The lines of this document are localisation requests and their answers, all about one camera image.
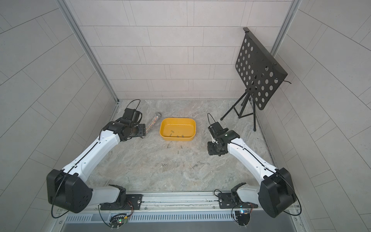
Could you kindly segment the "yellow plastic storage box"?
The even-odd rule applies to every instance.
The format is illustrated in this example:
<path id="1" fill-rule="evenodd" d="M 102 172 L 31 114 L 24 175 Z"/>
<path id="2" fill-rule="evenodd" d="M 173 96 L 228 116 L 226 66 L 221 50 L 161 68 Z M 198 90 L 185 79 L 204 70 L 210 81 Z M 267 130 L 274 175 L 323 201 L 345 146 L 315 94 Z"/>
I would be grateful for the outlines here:
<path id="1" fill-rule="evenodd" d="M 166 118 L 161 122 L 159 134 L 165 141 L 192 141 L 196 135 L 196 121 L 189 118 Z"/>

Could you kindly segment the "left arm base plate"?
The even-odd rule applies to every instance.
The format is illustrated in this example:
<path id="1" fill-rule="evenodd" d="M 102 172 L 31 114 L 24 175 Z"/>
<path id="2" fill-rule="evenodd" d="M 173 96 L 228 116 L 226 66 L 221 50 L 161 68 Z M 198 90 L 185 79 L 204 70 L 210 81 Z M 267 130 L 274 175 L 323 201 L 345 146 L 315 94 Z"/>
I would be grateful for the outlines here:
<path id="1" fill-rule="evenodd" d="M 100 210 L 139 210 L 142 204 L 142 194 L 120 195 L 114 203 L 100 204 Z"/>

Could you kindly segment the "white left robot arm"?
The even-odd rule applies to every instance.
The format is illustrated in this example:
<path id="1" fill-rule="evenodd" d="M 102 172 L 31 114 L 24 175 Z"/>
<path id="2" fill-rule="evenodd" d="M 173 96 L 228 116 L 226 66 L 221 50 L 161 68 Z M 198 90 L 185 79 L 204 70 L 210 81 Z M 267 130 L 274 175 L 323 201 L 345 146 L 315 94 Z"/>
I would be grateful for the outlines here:
<path id="1" fill-rule="evenodd" d="M 48 202 L 69 212 L 79 213 L 87 206 L 102 205 L 106 210 L 129 205 L 126 189 L 118 185 L 90 188 L 87 180 L 101 160 L 120 142 L 146 135 L 145 124 L 120 120 L 109 122 L 93 143 L 61 170 L 53 169 L 46 177 Z"/>

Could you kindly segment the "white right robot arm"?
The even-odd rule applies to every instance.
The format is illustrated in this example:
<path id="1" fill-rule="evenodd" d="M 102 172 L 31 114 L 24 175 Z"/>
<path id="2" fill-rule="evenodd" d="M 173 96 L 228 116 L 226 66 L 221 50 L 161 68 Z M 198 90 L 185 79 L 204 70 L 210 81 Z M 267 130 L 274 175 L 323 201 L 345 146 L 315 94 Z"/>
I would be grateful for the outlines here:
<path id="1" fill-rule="evenodd" d="M 237 185 L 232 192 L 239 205 L 252 203 L 260 206 L 270 217 L 275 218 L 298 201 L 290 172 L 277 169 L 254 152 L 233 130 L 214 130 L 209 127 L 212 141 L 207 143 L 209 155 L 231 154 L 255 177 L 259 188 Z"/>

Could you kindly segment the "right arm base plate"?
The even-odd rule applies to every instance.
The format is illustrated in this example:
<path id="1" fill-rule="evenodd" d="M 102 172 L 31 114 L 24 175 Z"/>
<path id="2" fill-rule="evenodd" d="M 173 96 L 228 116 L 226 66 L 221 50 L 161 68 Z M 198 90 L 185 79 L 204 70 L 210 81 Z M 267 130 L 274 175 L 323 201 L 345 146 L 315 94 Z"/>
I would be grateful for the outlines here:
<path id="1" fill-rule="evenodd" d="M 255 209 L 259 206 L 250 202 L 243 203 L 238 197 L 236 197 L 231 192 L 219 192 L 215 193 L 218 198 L 218 203 L 220 209 L 233 209 L 233 208 L 243 208 L 243 209 Z"/>

